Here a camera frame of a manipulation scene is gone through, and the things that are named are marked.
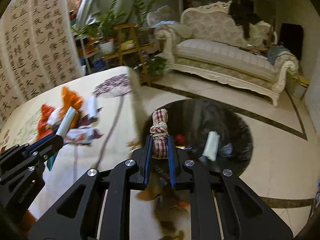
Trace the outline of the grey storage box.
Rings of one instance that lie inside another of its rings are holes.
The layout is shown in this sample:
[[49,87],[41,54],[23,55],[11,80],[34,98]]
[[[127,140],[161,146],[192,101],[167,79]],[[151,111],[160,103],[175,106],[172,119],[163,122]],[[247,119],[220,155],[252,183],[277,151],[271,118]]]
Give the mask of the grey storage box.
[[310,82],[302,75],[288,76],[286,78],[286,89],[291,96],[302,99]]

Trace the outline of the red plastic bag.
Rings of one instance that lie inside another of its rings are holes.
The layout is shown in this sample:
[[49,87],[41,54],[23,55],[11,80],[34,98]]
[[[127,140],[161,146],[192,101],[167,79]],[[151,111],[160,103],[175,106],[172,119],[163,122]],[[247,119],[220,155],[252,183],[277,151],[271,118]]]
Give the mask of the red plastic bag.
[[43,104],[41,107],[41,118],[37,125],[37,140],[40,140],[53,133],[53,129],[47,124],[50,115],[55,110],[54,107]]

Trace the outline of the black garment on sofa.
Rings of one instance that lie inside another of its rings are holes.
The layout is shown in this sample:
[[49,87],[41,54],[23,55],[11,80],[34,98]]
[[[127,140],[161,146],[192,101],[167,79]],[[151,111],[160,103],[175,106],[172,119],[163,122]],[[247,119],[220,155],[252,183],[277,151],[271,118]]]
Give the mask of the black garment on sofa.
[[252,12],[245,6],[238,4],[235,1],[231,3],[228,14],[231,15],[236,25],[242,26],[244,38],[246,40],[250,38],[249,25],[255,25],[262,21],[262,19],[255,12]]

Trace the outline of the tall green potted plant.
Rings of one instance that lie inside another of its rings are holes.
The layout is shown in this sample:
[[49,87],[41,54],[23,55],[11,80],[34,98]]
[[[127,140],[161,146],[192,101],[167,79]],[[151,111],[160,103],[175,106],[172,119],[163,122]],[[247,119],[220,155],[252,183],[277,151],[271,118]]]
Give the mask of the tall green potted plant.
[[157,0],[150,0],[148,3],[146,3],[144,0],[132,0],[136,24],[139,28],[145,26],[146,17],[156,1]]

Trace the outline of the white tube in bin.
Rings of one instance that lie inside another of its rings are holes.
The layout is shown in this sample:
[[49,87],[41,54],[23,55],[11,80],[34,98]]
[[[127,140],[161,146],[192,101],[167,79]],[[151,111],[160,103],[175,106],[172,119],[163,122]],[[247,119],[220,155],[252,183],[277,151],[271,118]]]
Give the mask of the white tube in bin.
[[216,161],[217,151],[219,148],[220,136],[216,131],[208,133],[207,141],[204,147],[203,156],[210,161]]

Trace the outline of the black bag lined trash bin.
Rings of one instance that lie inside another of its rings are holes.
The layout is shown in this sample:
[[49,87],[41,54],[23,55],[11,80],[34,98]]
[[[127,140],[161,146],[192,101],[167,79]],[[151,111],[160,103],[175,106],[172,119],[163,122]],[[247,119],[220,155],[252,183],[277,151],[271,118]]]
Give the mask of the black bag lined trash bin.
[[[240,176],[250,163],[253,139],[246,122],[215,100],[185,99],[161,107],[168,113],[168,133],[176,146],[185,146],[193,160],[202,160],[213,171],[232,170]],[[202,156],[209,132],[219,137],[216,161]]]

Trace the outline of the ornate white grey sofa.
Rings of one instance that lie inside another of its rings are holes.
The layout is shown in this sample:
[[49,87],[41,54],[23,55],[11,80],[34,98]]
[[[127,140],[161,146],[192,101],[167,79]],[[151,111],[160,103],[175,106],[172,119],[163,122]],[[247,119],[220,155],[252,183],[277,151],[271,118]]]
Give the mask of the ornate white grey sofa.
[[[249,25],[250,38],[229,15],[229,2],[216,2],[182,12],[179,22],[160,20],[170,12],[168,6],[148,14],[147,23],[154,36],[163,43],[162,56],[168,70],[194,74],[223,85],[246,89],[269,97],[277,107],[287,76],[297,76],[299,63],[295,55],[281,55],[275,64],[267,52],[276,45],[277,34],[264,22]],[[191,27],[191,38],[182,38],[167,24]]]

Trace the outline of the calligraphy folding screen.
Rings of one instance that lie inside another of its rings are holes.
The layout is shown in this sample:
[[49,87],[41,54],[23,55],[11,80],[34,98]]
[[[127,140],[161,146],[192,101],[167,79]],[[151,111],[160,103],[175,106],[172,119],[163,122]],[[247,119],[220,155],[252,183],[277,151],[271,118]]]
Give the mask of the calligraphy folding screen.
[[11,0],[1,16],[1,124],[23,103],[83,75],[67,0]]

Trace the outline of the white paper tube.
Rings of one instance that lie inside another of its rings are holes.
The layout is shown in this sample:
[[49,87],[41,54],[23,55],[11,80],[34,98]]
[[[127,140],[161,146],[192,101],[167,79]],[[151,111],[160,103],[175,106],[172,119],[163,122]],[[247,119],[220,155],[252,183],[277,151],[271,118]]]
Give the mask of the white paper tube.
[[69,107],[67,113],[63,117],[60,126],[57,129],[56,135],[65,138],[67,132],[71,126],[71,123],[76,115],[76,110],[73,107]]

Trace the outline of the white paper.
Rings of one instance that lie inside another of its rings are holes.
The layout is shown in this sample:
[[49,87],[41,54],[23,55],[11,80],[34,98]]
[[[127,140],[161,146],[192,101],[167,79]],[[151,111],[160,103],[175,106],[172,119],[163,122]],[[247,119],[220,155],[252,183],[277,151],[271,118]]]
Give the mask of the white paper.
[[61,116],[60,116],[61,108],[58,107],[52,111],[50,114],[47,125],[50,127],[57,126],[61,123]]

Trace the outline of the potted plant white pot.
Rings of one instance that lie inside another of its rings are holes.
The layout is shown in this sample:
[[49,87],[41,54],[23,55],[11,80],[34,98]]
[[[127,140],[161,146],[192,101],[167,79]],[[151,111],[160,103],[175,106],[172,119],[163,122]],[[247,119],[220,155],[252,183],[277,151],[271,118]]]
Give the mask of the potted plant white pot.
[[125,11],[116,12],[117,2],[118,0],[113,0],[107,13],[100,16],[96,22],[86,24],[81,29],[71,27],[74,33],[89,37],[98,43],[101,53],[105,56],[114,54],[114,26],[126,15]]

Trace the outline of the grey striped cushion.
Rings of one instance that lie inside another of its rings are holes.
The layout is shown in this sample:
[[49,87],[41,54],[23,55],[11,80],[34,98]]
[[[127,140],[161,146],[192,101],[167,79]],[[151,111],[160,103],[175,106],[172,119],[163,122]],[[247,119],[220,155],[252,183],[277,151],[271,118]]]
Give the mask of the grey striped cushion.
[[182,38],[191,38],[193,35],[193,30],[191,29],[191,27],[184,24],[172,23],[167,24],[167,27],[173,29]]

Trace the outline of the small green floor plant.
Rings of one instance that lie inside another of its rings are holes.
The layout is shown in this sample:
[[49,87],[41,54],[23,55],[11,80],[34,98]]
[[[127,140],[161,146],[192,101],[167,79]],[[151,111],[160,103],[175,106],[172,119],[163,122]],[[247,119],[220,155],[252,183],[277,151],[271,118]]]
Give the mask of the small green floor plant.
[[165,72],[167,60],[161,56],[148,59],[149,73],[151,76],[162,75]]

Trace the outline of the floral cream tablecloth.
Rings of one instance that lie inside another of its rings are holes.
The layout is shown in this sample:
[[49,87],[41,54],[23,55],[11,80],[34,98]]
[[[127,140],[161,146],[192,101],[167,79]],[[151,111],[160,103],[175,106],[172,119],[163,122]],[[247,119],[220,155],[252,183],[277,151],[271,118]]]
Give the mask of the floral cream tablecloth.
[[[1,239],[190,239],[189,206],[156,209],[114,180],[137,169],[147,115],[137,73],[121,66],[53,88],[6,123],[1,153]],[[135,165],[129,167],[127,162]]]

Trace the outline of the white rolled paper packet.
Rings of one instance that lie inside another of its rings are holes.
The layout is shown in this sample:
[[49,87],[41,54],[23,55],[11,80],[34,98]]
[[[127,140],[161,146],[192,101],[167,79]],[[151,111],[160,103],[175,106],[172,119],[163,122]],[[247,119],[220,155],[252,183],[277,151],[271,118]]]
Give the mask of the white rolled paper packet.
[[97,98],[94,95],[86,100],[86,109],[87,109],[88,119],[91,121],[97,121],[98,119]]

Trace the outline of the wooden plant stand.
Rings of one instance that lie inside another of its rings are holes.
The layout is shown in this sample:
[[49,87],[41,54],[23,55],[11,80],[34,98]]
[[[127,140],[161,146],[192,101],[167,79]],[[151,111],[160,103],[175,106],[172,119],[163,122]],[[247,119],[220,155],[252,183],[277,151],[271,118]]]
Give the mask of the wooden plant stand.
[[[140,45],[138,36],[135,31],[135,24],[128,23],[122,25],[114,26],[114,31],[117,33],[117,44],[118,49],[111,55],[103,56],[101,59],[103,61],[108,61],[112,59],[118,60],[118,65],[121,66],[124,63],[124,55],[127,54],[138,54],[140,64],[142,65],[142,73],[140,74],[140,83],[147,83],[151,85],[151,75],[149,73],[149,66],[146,63],[146,59],[143,56],[143,52],[147,52],[148,49],[152,49],[152,44],[142,44]],[[130,37],[133,38],[132,45],[123,42],[123,30],[129,29]]]

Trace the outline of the orange plastic bag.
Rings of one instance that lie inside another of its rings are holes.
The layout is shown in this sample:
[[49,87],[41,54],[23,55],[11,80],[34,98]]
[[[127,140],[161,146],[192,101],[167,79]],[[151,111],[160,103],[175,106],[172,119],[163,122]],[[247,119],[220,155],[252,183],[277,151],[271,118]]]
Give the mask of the orange plastic bag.
[[75,128],[81,116],[80,108],[84,102],[83,97],[79,96],[76,92],[69,90],[68,87],[63,86],[61,89],[61,98],[62,107],[59,113],[60,118],[63,119],[69,107],[73,107],[76,114],[71,122],[70,128]]

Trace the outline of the white snack wrapper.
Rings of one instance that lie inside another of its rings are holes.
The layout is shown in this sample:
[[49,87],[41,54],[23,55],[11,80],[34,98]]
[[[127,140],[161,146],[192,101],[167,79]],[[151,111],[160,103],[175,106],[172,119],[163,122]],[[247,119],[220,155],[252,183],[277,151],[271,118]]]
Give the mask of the white snack wrapper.
[[94,139],[101,138],[102,135],[93,127],[70,129],[65,136],[64,144],[90,145]]

